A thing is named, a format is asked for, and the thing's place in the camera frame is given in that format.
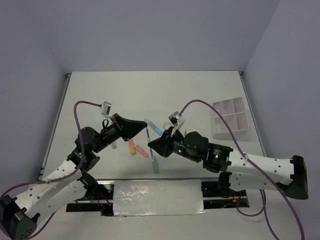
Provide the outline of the blue pen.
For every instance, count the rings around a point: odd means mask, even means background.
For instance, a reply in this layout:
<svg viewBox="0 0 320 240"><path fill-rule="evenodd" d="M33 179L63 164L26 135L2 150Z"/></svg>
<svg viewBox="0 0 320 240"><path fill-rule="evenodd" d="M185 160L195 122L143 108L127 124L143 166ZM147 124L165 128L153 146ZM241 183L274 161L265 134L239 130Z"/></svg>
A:
<svg viewBox="0 0 320 240"><path fill-rule="evenodd" d="M149 143L151 142L151 138L150 138L150 133L149 133L149 129L148 129L148 124L146 126L146 135L147 135L147 142L148 142L148 147L149 147ZM149 151L150 151L150 156L152 158L152 161L154 161L154 154L153 154L153 150L152 148L149 147Z"/></svg>

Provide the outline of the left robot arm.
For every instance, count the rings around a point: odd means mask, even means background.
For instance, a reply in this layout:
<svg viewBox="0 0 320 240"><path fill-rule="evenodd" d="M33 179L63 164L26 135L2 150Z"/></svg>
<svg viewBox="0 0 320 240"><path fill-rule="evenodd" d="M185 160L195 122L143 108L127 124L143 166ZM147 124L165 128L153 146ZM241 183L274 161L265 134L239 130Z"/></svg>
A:
<svg viewBox="0 0 320 240"><path fill-rule="evenodd" d="M62 164L29 189L0 199L0 226L12 240L29 240L38 224L68 203L97 196L100 184L89 174L100 160L97 155L119 138L129 141L147 127L145 121L129 120L117 113L107 119L108 126L97 132L92 127L80 130L76 147Z"/></svg>

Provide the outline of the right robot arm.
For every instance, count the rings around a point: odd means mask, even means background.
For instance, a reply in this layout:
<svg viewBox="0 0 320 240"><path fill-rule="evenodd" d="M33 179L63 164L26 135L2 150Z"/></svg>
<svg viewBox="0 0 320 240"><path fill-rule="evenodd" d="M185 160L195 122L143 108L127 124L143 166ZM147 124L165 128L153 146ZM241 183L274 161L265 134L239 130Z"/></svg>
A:
<svg viewBox="0 0 320 240"><path fill-rule="evenodd" d="M280 159L242 155L237 149L210 143L196 131L182 135L172 127L148 146L164 158L177 154L202 163L204 169L219 175L217 190L223 196L243 190L280 189L288 198L309 197L307 168L301 156Z"/></svg>

